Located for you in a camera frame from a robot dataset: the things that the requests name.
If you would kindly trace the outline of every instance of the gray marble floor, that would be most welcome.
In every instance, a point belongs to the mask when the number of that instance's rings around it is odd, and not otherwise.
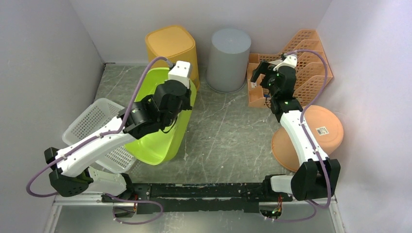
[[[107,66],[96,99],[126,106],[144,67]],[[290,174],[271,152],[280,127],[267,108],[247,106],[247,87],[220,94],[201,80],[196,102],[179,152],[170,161],[151,166],[137,161],[129,170],[133,182],[203,183],[260,182],[265,175]]]

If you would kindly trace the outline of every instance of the white plastic casing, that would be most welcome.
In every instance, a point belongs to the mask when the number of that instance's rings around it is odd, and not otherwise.
[[[56,159],[62,157],[72,148],[86,141],[87,139],[104,133],[106,131],[116,131],[121,125],[121,119],[116,116],[105,126],[87,136],[85,139],[73,144],[72,146],[61,149],[57,152]],[[84,147],[77,150],[75,153],[67,157],[57,164],[58,168],[62,169],[62,175],[69,177],[76,177],[80,175],[91,163],[99,159],[100,156],[105,156],[107,153],[122,146],[126,143],[133,142],[135,140],[130,134],[124,134],[123,132],[117,134],[106,135],[103,138],[98,138]]]
[[[312,159],[313,161],[319,161],[318,156],[316,156],[313,151],[308,137],[306,136],[305,132],[302,129],[302,126],[300,125],[301,113],[302,112],[300,112],[299,110],[289,111],[288,113],[284,113],[282,115],[282,118],[280,119],[280,124],[285,128],[286,132],[291,138],[293,147],[296,150],[299,159],[299,165],[301,165],[303,162],[308,161],[309,159]],[[303,118],[303,124],[305,125],[310,138],[314,142],[322,160],[325,160],[327,154],[322,150],[315,137],[313,136],[312,131],[309,129],[306,123],[305,117]]]
[[[177,80],[190,89],[190,74],[192,65],[189,62],[177,61],[176,65],[169,71],[169,80]]]
[[[281,175],[271,177],[271,187],[275,192],[289,193],[292,194],[292,181],[293,176]]]
[[[308,137],[302,129],[300,123],[301,113],[299,110],[289,111],[284,113],[280,119],[280,124],[285,128],[288,133],[293,147],[296,150],[299,165],[312,159],[313,161],[319,161],[318,156],[316,156],[315,151],[310,144]],[[309,129],[305,118],[303,118],[303,124],[305,125],[308,134],[312,141],[315,144],[316,150],[319,152],[322,160],[326,160],[327,154],[322,150],[316,141],[315,137],[312,134],[312,131]],[[293,176],[281,175],[281,176],[272,176],[271,177],[271,187],[275,192],[284,192],[292,193],[291,181]]]
[[[126,181],[120,174],[111,174],[104,171],[88,168],[93,183],[89,184],[87,192],[110,193],[117,196],[126,190]]]
[[[288,66],[288,67],[295,68],[297,66],[296,55],[292,54],[292,55],[286,56],[285,60],[283,60],[283,62],[281,62],[277,66],[275,66],[274,70],[277,70],[277,69],[279,69],[279,67],[282,67],[282,66]]]
[[[271,61],[271,62],[269,62],[269,63],[272,64],[272,65],[277,66],[277,65],[279,65],[279,64],[282,63],[282,62],[283,62],[283,60],[282,60],[282,59],[279,59],[279,60]]]

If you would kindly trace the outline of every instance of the orange desk organizer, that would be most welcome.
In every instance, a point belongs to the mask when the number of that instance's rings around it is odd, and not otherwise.
[[[270,98],[265,97],[265,95],[268,94],[268,90],[263,89],[260,86],[262,75],[257,79],[257,85],[250,82],[250,79],[252,78],[252,71],[257,68],[259,63],[262,60],[266,60],[267,62],[279,60],[280,55],[283,53],[302,49],[316,51],[326,61],[327,83],[329,83],[333,75],[329,64],[327,63],[325,52],[323,50],[322,43],[319,40],[319,36],[315,30],[302,29],[292,38],[292,40],[289,41],[280,53],[251,53],[249,55],[249,64],[246,71],[246,76],[248,79],[247,87],[249,91],[249,107],[270,107]],[[296,97],[303,106],[310,103],[321,89],[325,77],[325,69],[321,60],[315,54],[310,52],[299,52],[297,54],[297,61],[296,84],[293,96]]]

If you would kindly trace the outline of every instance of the black base bar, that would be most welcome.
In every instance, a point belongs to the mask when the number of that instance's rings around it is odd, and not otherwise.
[[[260,202],[277,202],[279,196],[283,201],[292,201],[288,194],[272,190],[272,176],[266,176],[262,183],[133,183],[133,188],[139,200],[157,201],[163,205],[164,212],[243,210],[245,213],[260,213]],[[102,202],[118,201],[102,195]],[[115,210],[116,216],[133,216],[133,213],[118,207]],[[139,204],[136,214],[156,212],[159,212],[156,205]]]

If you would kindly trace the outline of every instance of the white label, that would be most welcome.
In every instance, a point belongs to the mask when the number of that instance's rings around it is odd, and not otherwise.
[[[318,134],[320,136],[325,135],[325,134],[329,134],[329,132],[327,131],[325,126],[317,128],[316,131],[318,132]]]

